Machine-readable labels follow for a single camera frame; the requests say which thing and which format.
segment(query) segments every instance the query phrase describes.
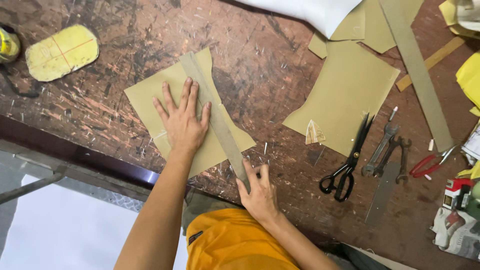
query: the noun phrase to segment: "black scissors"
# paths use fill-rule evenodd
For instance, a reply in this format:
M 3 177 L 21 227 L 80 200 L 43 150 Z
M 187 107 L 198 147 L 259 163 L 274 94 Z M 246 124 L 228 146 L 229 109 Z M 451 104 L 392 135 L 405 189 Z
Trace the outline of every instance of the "black scissors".
M 352 193 L 353 184 L 354 184 L 352 172 L 353 170 L 355 170 L 355 167 L 357 166 L 361 147 L 363 146 L 363 142 L 365 142 L 365 138 L 367 137 L 368 131 L 370 130 L 372 121 L 375 118 L 375 116 L 373 116 L 372 119 L 367 124 L 368 116 L 369 116 L 369 113 L 367 113 L 367 115 L 363 119 L 360 130 L 357 134 L 357 141 L 355 142 L 355 146 L 353 147 L 352 152 L 350 153 L 350 156 L 348 157 L 345 164 L 343 164 L 342 167 L 338 168 L 338 170 L 333 174 L 326 176 L 320 180 L 320 183 L 319 183 L 320 190 L 325 194 L 330 194 L 334 189 L 336 189 L 334 198 L 339 202 L 346 201 L 346 199 L 348 199 L 348 196 L 350 196 L 350 193 Z M 340 182 L 338 182 L 338 185 L 335 186 L 335 177 L 339 175 L 343 170 L 346 170 L 346 172 L 340 178 Z M 345 185 L 345 182 L 347 181 L 347 177 L 349 180 L 347 192 L 343 197 L 341 197 L 343 187 Z M 328 183 L 327 187 L 324 187 L 323 183 L 327 180 L 329 180 L 330 182 Z

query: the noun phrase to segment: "open-end wrench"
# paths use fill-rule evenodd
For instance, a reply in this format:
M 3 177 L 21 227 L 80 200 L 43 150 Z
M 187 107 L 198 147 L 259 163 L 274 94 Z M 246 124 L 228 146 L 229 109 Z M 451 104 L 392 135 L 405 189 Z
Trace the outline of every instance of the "open-end wrench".
M 408 183 L 408 174 L 407 174 L 407 154 L 408 148 L 412 145 L 412 140 L 408 139 L 408 143 L 405 143 L 405 140 L 402 139 L 400 147 L 402 147 L 402 163 L 400 168 L 400 174 L 396 178 L 396 183 L 399 184 L 400 180 L 403 180 L 403 183 Z
M 385 152 L 382 158 L 382 161 L 380 161 L 380 164 L 378 164 L 378 167 L 375 168 L 375 170 L 373 170 L 373 175 L 375 177 L 376 176 L 382 177 L 382 175 L 384 174 L 385 165 L 390 159 L 390 156 L 392 155 L 393 150 L 395 150 L 395 148 L 401 144 L 402 137 L 398 136 L 398 139 L 396 141 L 395 141 L 395 137 L 391 137 L 388 142 L 389 142 L 389 145 L 388 145 L 387 151 Z
M 367 165 L 363 166 L 361 169 L 361 174 L 363 176 L 373 175 L 373 171 L 375 170 L 375 162 L 377 162 L 378 157 L 382 153 L 385 145 L 390 140 L 390 138 L 395 136 L 396 133 L 398 132 L 398 125 L 393 126 L 391 122 L 388 122 L 385 125 L 384 132 L 385 132 L 384 137 L 382 138 L 382 141 L 380 142 L 377 149 L 375 150 L 372 157 L 370 158 L 370 161 L 367 163 Z

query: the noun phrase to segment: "red-handled pliers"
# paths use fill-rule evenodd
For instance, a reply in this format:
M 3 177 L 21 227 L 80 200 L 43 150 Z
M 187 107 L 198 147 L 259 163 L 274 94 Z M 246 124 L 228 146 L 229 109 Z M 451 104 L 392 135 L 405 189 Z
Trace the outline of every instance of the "red-handled pliers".
M 415 165 L 415 167 L 413 167 L 413 169 L 410 171 L 410 174 L 413 176 L 413 178 L 418 178 L 418 177 L 422 177 L 426 174 L 429 174 L 433 171 L 436 171 L 438 168 L 440 168 L 440 166 L 448 159 L 448 157 L 451 156 L 452 152 L 457 148 L 457 146 L 459 145 L 454 145 L 452 146 L 450 149 L 447 149 L 445 150 L 444 152 L 442 153 L 439 153 L 437 155 L 429 155 L 427 156 L 426 158 L 424 158 L 422 161 L 420 161 L 417 165 Z M 428 162 L 430 162 L 431 160 L 435 159 L 435 158 L 439 158 L 439 157 L 443 157 L 443 159 L 437 163 L 435 163 L 433 166 L 431 166 L 430 168 L 428 169 L 425 169 L 425 170 L 422 170 L 420 172 L 418 172 L 418 170 L 425 166 L 425 164 L 427 164 Z

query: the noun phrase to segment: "worn wooden table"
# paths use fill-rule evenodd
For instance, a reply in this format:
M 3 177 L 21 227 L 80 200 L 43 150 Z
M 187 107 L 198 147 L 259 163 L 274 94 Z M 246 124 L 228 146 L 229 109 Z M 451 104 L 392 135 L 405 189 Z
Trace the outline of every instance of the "worn wooden table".
M 425 58 L 454 37 L 438 9 L 441 2 L 426 0 L 412 26 Z M 320 192 L 319 180 L 346 158 L 318 144 L 306 146 L 303 135 L 281 124 L 304 103 L 324 62 L 308 51 L 310 25 L 230 0 L 3 1 L 0 18 L 19 32 L 23 49 L 73 24 L 87 26 L 100 44 L 98 60 L 50 83 L 29 75 L 24 55 L 6 65 L 0 76 L 2 115 L 160 172 L 165 161 L 123 91 L 178 62 L 180 55 L 209 47 L 213 79 L 227 111 L 257 142 L 244 155 L 257 165 L 270 163 L 280 209 L 314 242 L 336 239 L 371 248 L 422 270 L 478 267 L 441 252 L 429 230 L 446 179 L 466 168 L 460 155 L 433 173 L 432 181 L 410 179 L 397 185 L 383 222 L 377 227 L 364 224 L 378 179 L 362 177 L 360 168 L 383 136 L 394 106 L 400 108 L 395 116 L 399 135 L 413 141 L 409 168 L 428 154 L 431 135 L 411 87 L 403 93 L 393 88 L 378 113 L 354 172 L 350 199 L 338 203 Z M 455 78 L 476 46 L 468 42 L 431 69 L 456 142 L 477 121 Z M 396 48 L 378 57 L 401 69 L 399 78 L 405 74 Z M 392 160 L 400 161 L 399 152 Z M 226 161 L 193 177 L 189 185 L 238 203 L 233 175 Z

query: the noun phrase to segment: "orange shirt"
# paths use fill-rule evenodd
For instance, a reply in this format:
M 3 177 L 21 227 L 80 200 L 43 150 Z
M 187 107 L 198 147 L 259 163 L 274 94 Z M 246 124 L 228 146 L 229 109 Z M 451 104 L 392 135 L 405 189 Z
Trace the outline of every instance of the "orange shirt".
M 187 228 L 187 270 L 298 270 L 295 260 L 247 212 L 199 215 Z

